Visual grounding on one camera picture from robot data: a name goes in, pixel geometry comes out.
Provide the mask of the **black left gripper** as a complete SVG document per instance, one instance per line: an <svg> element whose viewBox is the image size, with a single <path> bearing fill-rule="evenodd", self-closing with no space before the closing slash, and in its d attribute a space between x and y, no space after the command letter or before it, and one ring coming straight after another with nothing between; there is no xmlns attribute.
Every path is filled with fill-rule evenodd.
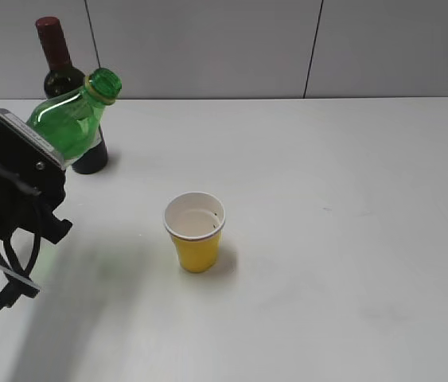
<svg viewBox="0 0 448 382"><path fill-rule="evenodd" d="M21 173L0 164L0 240L11 238L19 228L52 244L65 238L72 222L53 213L64 201L64 183L65 172L50 162L43 170L26 165Z"/></svg>

